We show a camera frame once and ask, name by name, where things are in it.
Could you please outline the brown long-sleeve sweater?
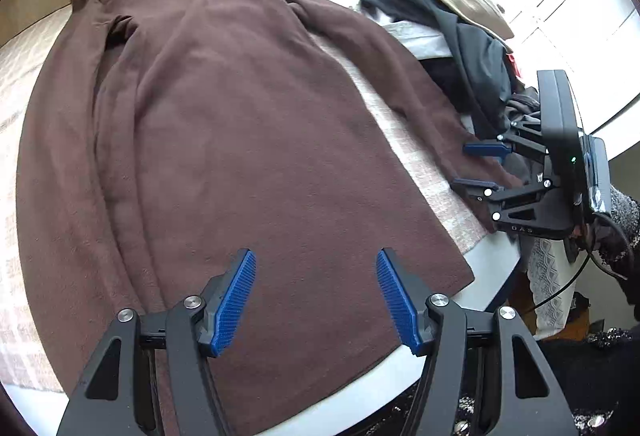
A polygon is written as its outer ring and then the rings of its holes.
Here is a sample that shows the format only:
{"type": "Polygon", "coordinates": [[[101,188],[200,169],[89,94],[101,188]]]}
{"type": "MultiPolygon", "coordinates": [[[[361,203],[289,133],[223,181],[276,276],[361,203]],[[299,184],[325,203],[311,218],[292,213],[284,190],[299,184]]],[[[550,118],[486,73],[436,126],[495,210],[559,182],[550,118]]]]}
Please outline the brown long-sleeve sweater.
{"type": "Polygon", "coordinates": [[[238,332],[212,364],[232,430],[253,435],[397,347],[379,249],[437,291],[471,268],[367,109],[354,65],[448,179],[504,187],[421,64],[328,0],[70,0],[17,160],[32,317],[65,392],[125,307],[164,311],[252,250],[238,332]]]}

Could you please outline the pile of mixed clothes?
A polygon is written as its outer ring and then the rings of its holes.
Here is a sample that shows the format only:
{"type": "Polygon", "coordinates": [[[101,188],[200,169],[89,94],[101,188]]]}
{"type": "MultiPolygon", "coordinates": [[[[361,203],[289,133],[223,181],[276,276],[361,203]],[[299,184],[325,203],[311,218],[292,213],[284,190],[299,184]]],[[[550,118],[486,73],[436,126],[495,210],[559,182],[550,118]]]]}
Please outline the pile of mixed clothes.
{"type": "Polygon", "coordinates": [[[450,55],[423,59],[421,65],[454,108],[468,115],[477,137],[506,132],[526,115],[538,119],[540,104],[533,88],[524,88],[502,42],[465,22],[439,0],[360,0],[395,22],[412,22],[442,33],[450,55]]]}

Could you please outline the white lace cloth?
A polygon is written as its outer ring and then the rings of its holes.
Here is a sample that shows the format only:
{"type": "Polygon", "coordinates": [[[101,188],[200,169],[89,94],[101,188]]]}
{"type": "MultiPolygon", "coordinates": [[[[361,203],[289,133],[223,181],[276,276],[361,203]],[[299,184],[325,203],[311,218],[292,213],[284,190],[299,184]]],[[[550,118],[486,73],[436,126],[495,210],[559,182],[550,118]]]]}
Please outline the white lace cloth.
{"type": "MultiPolygon", "coordinates": [[[[564,287],[576,275],[584,258],[585,256],[579,255],[574,263],[570,263],[562,241],[535,238],[527,267],[534,304],[548,299],[564,287]]],[[[536,309],[536,340],[550,338],[565,328],[574,291],[575,283],[572,283],[561,294],[536,309]]]]}

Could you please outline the pink white plaid cloth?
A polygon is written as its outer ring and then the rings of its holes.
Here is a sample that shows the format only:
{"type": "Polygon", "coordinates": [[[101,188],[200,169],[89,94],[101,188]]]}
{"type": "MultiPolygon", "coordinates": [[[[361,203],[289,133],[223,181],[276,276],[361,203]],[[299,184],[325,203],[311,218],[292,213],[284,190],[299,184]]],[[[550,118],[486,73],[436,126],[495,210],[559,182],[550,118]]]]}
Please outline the pink white plaid cloth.
{"type": "MultiPolygon", "coordinates": [[[[1,382],[33,390],[61,390],[51,369],[26,299],[15,218],[18,144],[30,94],[44,59],[70,18],[70,7],[38,20],[1,48],[1,382]]],[[[412,138],[381,97],[368,85],[358,90],[394,154],[454,240],[480,292],[480,264],[473,257],[488,232],[450,189],[429,153],[412,138]]]]}

